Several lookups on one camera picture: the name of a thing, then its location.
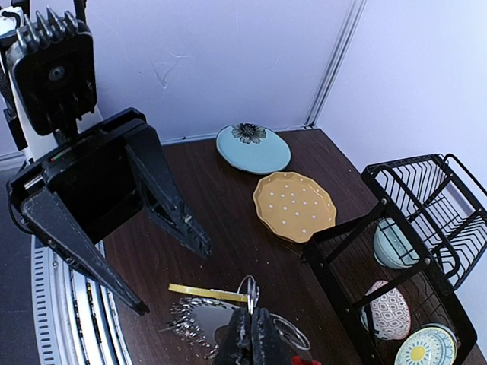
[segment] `wire rack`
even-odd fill
[[[369,224],[354,243],[330,265],[330,269],[338,278],[339,284],[350,303],[362,299],[375,281],[392,281],[398,275],[397,270],[378,265],[374,260],[372,241],[377,230],[377,223],[378,221],[374,221]],[[343,234],[320,242],[317,245],[320,253],[324,257],[328,256],[346,236],[347,234]],[[412,331],[428,323],[440,323],[457,334],[459,349],[461,348],[463,339],[458,335],[459,330],[457,330],[456,321],[450,317],[424,273],[419,272],[399,285],[398,289],[409,305]],[[359,310],[356,311],[356,315],[360,316]],[[380,341],[377,339],[375,343],[377,352],[384,363],[394,362],[401,343],[401,341]]]
[[[458,342],[455,363],[464,362],[477,335],[454,290],[487,247],[487,215],[479,201],[487,200],[487,191],[450,154],[371,165],[362,179],[377,197],[376,206],[363,217],[315,233],[304,259],[363,363],[394,363],[402,342],[375,338],[370,303],[396,287],[409,305],[411,332],[430,323],[447,326]],[[378,262],[376,235],[399,259],[396,269]],[[379,280],[388,283],[367,294]],[[363,309],[367,329],[360,320]]]
[[[487,214],[479,201],[487,191],[452,154],[371,165],[362,178],[378,198],[395,204],[456,290],[487,247]]]

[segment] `light blue plate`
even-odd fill
[[[291,150],[281,137],[248,123],[223,128],[216,138],[216,148],[231,166],[258,175],[281,171],[291,161]]]

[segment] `patterned bowl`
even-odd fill
[[[387,284],[380,280],[369,289],[367,294],[376,291]],[[372,317],[374,318],[374,334],[380,340],[402,340],[411,329],[411,314],[403,295],[396,287],[382,297],[371,302]],[[361,309],[361,321],[368,330],[367,313]]]
[[[455,340],[437,326],[421,328],[399,349],[394,365],[452,365],[457,357]]]

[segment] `white wall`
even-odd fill
[[[368,0],[318,126],[360,171],[452,152],[487,186],[487,2]],[[486,277],[457,291],[484,353]]]
[[[349,3],[89,1],[100,111],[135,106],[161,140],[241,121],[299,127]],[[32,4],[72,8],[71,0]],[[0,122],[0,154],[13,150],[6,131]]]

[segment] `black flower design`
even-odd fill
[[[241,123],[241,124],[233,124],[233,130],[231,134],[234,135],[235,138],[240,138],[240,142],[250,144],[253,143],[260,143],[261,139],[267,137],[266,129],[263,127],[259,127],[258,125],[249,124],[249,123]]]

